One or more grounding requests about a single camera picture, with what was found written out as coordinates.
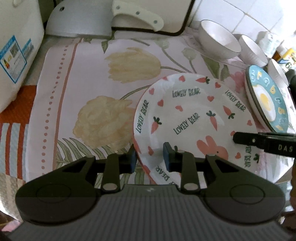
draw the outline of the blue plate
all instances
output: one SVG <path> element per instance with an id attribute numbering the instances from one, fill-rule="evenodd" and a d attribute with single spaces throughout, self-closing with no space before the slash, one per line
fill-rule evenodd
<path id="1" fill-rule="evenodd" d="M 286 133 L 289 125 L 284 98 L 273 79 L 260 67 L 246 69 L 248 88 L 265 124 L 273 132 Z"/>

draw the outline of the plate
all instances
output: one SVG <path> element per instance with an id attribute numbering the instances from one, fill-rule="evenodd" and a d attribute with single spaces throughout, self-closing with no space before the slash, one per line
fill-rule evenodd
<path id="1" fill-rule="evenodd" d="M 257 173 L 259 149 L 235 144 L 236 131 L 257 133 L 242 101 L 222 82 L 198 74 L 174 74 L 154 83 L 136 109 L 134 145 L 143 169 L 157 184 L 180 184 L 179 173 L 168 173 L 163 143 L 195 157 L 206 154 Z"/>
<path id="2" fill-rule="evenodd" d="M 271 131 L 286 133 L 289 127 L 284 98 L 273 79 L 262 68 L 246 69 L 248 99 L 261 124 Z"/>

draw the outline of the tile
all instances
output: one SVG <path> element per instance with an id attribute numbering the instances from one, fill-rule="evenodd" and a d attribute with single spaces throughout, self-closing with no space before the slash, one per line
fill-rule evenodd
<path id="1" fill-rule="evenodd" d="M 275 26 L 273 26 L 273 28 L 270 30 L 270 32 L 277 34 L 277 35 L 281 35 L 283 32 L 283 25 L 284 25 L 284 20 L 283 18 L 281 18 L 276 24 Z"/>
<path id="2" fill-rule="evenodd" d="M 265 28 L 271 29 L 283 16 L 282 4 L 282 0 L 258 0 L 248 11 L 248 15 Z"/>
<path id="3" fill-rule="evenodd" d="M 193 21 L 208 19 L 219 23 L 229 31 L 233 31 L 243 16 L 244 13 L 241 10 L 224 0 L 203 0 Z"/>
<path id="4" fill-rule="evenodd" d="M 250 8 L 252 7 L 252 5 L 255 3 L 256 0 L 224 0 L 224 1 L 237 7 L 241 11 L 247 13 L 250 10 Z"/>
<path id="5" fill-rule="evenodd" d="M 289 37 L 291 35 L 294 35 L 295 29 L 296 29 L 296 22 L 293 20 L 293 15 L 284 15 L 276 24 L 273 26 L 273 28 L 270 30 L 270 32 L 277 34 L 281 38 Z"/>
<path id="6" fill-rule="evenodd" d="M 242 21 L 233 31 L 234 34 L 244 34 L 247 35 L 252 40 L 256 41 L 257 35 L 261 31 L 268 31 L 262 25 L 257 23 L 254 19 L 251 19 L 247 15 L 244 16 Z"/>
<path id="7" fill-rule="evenodd" d="M 192 9 L 191 9 L 191 12 L 190 12 L 190 15 L 189 15 L 188 21 L 187 21 L 187 26 L 189 26 L 189 25 L 191 24 L 192 19 L 193 19 L 193 17 L 194 17 L 194 14 L 196 13 L 196 10 L 197 10 L 197 8 L 199 7 L 201 1 L 202 1 L 202 0 L 195 0 L 195 2 L 194 2 L 194 4 L 193 4 L 193 7 L 192 7 Z"/>

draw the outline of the yellow tulip print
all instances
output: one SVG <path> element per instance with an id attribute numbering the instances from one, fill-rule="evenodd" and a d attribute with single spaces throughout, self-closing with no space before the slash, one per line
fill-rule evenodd
<path id="1" fill-rule="evenodd" d="M 132 100 L 98 96 L 83 106 L 73 134 L 90 148 L 108 145 L 113 150 L 126 147 L 132 139 L 134 108 Z"/>
<path id="2" fill-rule="evenodd" d="M 110 54 L 105 59 L 110 61 L 109 78 L 123 84 L 137 80 L 150 80 L 161 72 L 159 59 L 136 47 L 127 48 L 126 52 Z"/>

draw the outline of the black tool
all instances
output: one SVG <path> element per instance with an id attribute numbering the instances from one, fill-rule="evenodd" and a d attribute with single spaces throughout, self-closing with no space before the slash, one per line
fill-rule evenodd
<path id="1" fill-rule="evenodd" d="M 236 144 L 256 146 L 267 153 L 296 157 L 296 135 L 289 133 L 246 133 L 236 132 L 233 135 Z"/>
<path id="2" fill-rule="evenodd" d="M 290 240 L 277 222 L 285 203 L 275 184 L 218 156 L 195 158 L 163 145 L 169 172 L 181 173 L 177 185 L 125 185 L 136 152 L 105 160 L 86 156 L 19 189 L 16 204 L 24 223 L 12 241 L 49 240 Z M 207 183 L 201 189 L 197 171 Z M 100 189 L 94 188 L 103 172 Z"/>

